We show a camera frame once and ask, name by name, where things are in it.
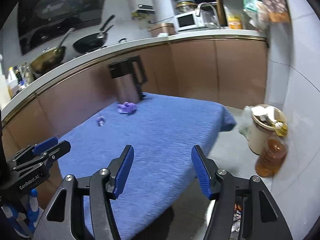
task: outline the metal screw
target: metal screw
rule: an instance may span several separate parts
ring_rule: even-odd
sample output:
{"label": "metal screw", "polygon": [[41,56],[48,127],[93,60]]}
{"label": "metal screw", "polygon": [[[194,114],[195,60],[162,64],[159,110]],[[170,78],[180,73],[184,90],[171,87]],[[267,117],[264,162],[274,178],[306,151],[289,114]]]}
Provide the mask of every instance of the metal screw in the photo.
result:
{"label": "metal screw", "polygon": [[220,175],[226,175],[226,174],[227,174],[227,171],[224,170],[224,169],[218,169],[218,173],[219,173]]}
{"label": "metal screw", "polygon": [[101,170],[99,171],[99,174],[100,174],[100,175],[106,175],[108,172],[109,172],[108,169],[103,168],[103,169],[101,169]]}
{"label": "metal screw", "polygon": [[260,181],[261,181],[261,179],[260,179],[259,176],[253,176],[253,177],[252,177],[252,180],[253,180],[254,182],[260,182]]}
{"label": "metal screw", "polygon": [[73,175],[67,175],[67,176],[65,176],[65,178],[64,178],[66,181],[71,181],[71,180],[73,180]]}

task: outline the small purple object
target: small purple object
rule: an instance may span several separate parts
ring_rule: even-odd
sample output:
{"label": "small purple object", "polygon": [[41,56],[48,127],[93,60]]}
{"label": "small purple object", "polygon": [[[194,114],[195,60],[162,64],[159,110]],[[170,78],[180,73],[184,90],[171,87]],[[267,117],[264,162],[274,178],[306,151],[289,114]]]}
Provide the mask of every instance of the small purple object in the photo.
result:
{"label": "small purple object", "polygon": [[137,105],[134,103],[125,102],[123,105],[118,104],[118,112],[120,114],[133,114],[137,110]]}
{"label": "small purple object", "polygon": [[98,122],[98,126],[103,126],[104,125],[105,119],[104,119],[103,115],[100,115],[98,117],[97,122]]}

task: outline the black pan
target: black pan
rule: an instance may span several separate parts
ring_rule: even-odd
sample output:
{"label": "black pan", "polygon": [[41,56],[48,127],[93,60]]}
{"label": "black pan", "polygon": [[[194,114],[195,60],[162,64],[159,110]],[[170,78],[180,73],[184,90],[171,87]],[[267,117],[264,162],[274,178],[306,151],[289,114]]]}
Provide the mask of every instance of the black pan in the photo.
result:
{"label": "black pan", "polygon": [[113,25],[111,25],[105,31],[104,29],[106,28],[107,24],[111,20],[113,20],[114,17],[115,15],[113,14],[108,18],[108,20],[106,20],[104,25],[100,28],[99,33],[90,34],[76,41],[73,44],[73,48],[76,50],[76,52],[80,54],[85,54],[87,52],[91,52],[101,48],[108,38],[107,32],[113,27]]}

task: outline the kettle handle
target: kettle handle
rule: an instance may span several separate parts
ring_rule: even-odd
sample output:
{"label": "kettle handle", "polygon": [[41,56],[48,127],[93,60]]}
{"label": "kettle handle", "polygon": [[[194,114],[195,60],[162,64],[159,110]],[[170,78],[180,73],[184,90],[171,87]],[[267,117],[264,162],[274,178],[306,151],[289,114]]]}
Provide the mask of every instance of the kettle handle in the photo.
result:
{"label": "kettle handle", "polygon": [[[146,71],[145,71],[145,69],[143,67],[143,64],[142,64],[140,56],[130,57],[127,60],[129,60],[130,62],[136,62],[138,64],[138,68],[139,68],[139,71],[140,71],[141,76],[142,76],[142,81],[140,83],[138,82],[138,84],[139,85],[143,85],[143,84],[147,83],[148,78],[146,76]],[[136,77],[135,71],[133,71],[132,74],[135,75],[135,79],[138,80],[137,77]]]}

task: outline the microwave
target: microwave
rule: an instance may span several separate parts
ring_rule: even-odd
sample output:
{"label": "microwave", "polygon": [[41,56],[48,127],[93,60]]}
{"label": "microwave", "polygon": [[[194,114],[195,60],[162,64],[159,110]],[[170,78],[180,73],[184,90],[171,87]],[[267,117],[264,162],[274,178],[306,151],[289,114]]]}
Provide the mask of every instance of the microwave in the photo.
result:
{"label": "microwave", "polygon": [[182,13],[175,17],[177,19],[178,31],[205,28],[206,23],[215,22],[214,17],[204,10],[201,10],[200,17],[196,16],[196,10]]}

